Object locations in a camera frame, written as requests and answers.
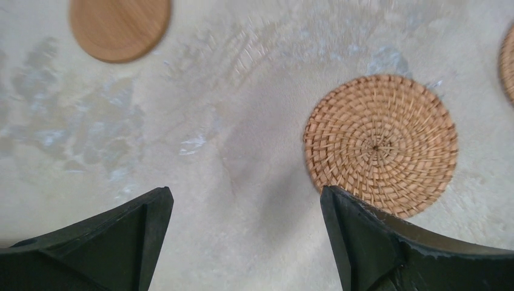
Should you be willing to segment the woven rattan round coaster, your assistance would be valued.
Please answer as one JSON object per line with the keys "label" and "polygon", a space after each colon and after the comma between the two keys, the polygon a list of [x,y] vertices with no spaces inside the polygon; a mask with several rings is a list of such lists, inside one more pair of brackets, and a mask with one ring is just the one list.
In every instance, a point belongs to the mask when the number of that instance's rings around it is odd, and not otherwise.
{"label": "woven rattan round coaster", "polygon": [[426,86],[404,76],[361,76],[329,92],[303,134],[317,189],[338,186],[399,218],[437,201],[453,177],[458,134]]}

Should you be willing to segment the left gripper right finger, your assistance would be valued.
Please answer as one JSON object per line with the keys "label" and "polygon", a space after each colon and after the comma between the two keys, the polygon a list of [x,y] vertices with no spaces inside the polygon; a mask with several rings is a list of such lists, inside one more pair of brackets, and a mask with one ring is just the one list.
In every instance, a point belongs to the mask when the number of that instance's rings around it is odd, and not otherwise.
{"label": "left gripper right finger", "polygon": [[513,252],[449,238],[325,186],[321,209],[344,290],[512,290]]}

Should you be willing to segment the plain round wooden coaster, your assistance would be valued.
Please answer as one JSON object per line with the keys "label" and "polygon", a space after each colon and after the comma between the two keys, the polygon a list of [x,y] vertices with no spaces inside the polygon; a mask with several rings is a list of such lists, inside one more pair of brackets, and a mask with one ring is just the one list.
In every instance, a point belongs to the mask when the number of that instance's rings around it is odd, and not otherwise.
{"label": "plain round wooden coaster", "polygon": [[162,39],[172,1],[70,1],[68,15],[73,36],[86,53],[125,63],[144,56]]}

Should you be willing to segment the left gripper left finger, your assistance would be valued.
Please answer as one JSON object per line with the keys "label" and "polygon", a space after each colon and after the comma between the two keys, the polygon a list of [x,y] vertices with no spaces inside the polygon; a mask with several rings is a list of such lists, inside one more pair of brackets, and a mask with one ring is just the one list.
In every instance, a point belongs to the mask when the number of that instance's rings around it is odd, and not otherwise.
{"label": "left gripper left finger", "polygon": [[2,290],[148,290],[173,197],[153,189],[121,206],[1,249]]}

